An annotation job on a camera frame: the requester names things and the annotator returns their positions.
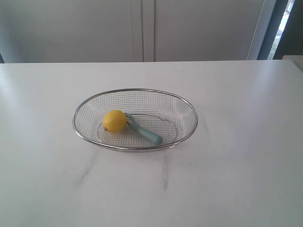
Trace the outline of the teal handled peeler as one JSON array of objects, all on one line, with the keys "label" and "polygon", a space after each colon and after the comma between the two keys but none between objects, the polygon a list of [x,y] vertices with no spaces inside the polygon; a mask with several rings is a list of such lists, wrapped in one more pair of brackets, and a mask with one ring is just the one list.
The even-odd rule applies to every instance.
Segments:
[{"label": "teal handled peeler", "polygon": [[129,127],[137,134],[143,136],[145,139],[150,141],[153,145],[158,146],[163,143],[163,139],[160,135],[139,126],[131,114],[125,113],[125,115],[127,119],[130,120],[130,122],[128,122]]}]

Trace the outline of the yellow lemon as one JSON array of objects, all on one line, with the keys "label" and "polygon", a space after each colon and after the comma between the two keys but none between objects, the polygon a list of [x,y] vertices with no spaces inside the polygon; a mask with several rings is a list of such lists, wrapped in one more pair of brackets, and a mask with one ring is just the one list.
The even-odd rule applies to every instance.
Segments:
[{"label": "yellow lemon", "polygon": [[127,125],[127,117],[120,110],[112,110],[108,112],[102,121],[104,130],[110,133],[118,133]]}]

